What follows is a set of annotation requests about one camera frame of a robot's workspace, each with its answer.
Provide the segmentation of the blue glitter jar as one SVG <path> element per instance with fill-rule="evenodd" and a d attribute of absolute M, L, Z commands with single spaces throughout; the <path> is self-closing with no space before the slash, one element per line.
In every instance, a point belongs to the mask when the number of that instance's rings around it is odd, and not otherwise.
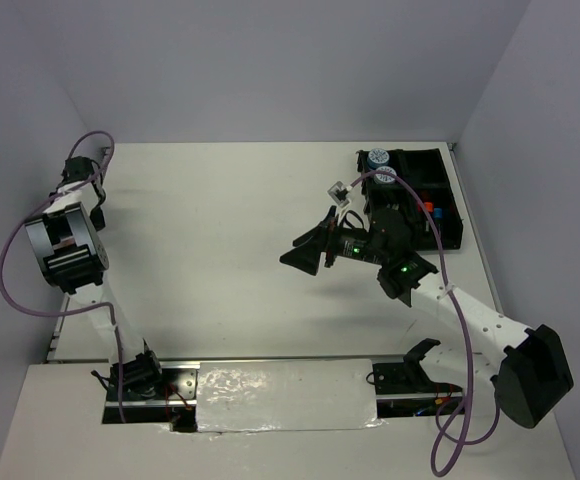
<path fill-rule="evenodd" d="M 390 164 L 390 154 L 387 150 L 373 148 L 367 154 L 367 164 L 371 169 L 378 169 Z"/>
<path fill-rule="evenodd" d="M 373 180 L 376 184 L 390 185 L 396 182 L 397 173 L 390 166 L 381 166 L 374 170 Z"/>

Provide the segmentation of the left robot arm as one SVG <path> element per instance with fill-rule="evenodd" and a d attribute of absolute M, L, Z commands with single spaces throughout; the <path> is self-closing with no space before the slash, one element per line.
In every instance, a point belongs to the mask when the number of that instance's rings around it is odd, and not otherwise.
<path fill-rule="evenodd" d="M 109 257 L 99 237 L 105 227 L 103 177 L 79 186 L 98 166 L 84 156 L 67 159 L 52 193 L 56 198 L 28 217 L 24 228 L 46 282 L 67 294 L 73 309 L 86 310 L 83 315 L 107 347 L 108 388 L 125 400 L 153 399 L 165 389 L 166 374 L 106 280 Z"/>

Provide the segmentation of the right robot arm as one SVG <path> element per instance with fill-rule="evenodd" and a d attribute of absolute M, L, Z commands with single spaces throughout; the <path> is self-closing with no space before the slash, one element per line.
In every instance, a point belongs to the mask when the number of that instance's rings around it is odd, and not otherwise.
<path fill-rule="evenodd" d="M 547 325 L 531 328 L 501 315 L 444 281 L 411 247 L 410 237 L 394 209 L 375 212 L 363 229 L 340 225 L 331 208 L 279 260 L 309 275 L 339 257 L 378 265 L 377 280 L 389 298 L 469 334 L 473 351 L 494 369 L 497 405 L 517 425 L 536 427 L 574 386 L 560 336 Z"/>

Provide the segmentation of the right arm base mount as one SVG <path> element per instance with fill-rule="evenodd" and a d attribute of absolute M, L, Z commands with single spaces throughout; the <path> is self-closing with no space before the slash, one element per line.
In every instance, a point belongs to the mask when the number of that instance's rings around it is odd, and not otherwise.
<path fill-rule="evenodd" d="M 430 350 L 441 342 L 424 339 L 401 360 L 373 363 L 365 381 L 374 388 L 377 416 L 381 419 L 434 416 L 439 407 L 456 407 L 463 399 L 461 387 L 430 378 L 422 366 Z"/>

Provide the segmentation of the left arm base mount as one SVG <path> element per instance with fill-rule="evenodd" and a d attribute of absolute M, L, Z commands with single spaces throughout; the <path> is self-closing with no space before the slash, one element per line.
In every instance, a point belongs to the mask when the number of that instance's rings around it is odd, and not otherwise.
<path fill-rule="evenodd" d="M 104 424 L 164 424 L 179 433 L 198 430 L 195 367 L 162 366 L 146 353 L 124 365 L 110 367 L 107 375 L 90 375 L 105 392 Z"/>

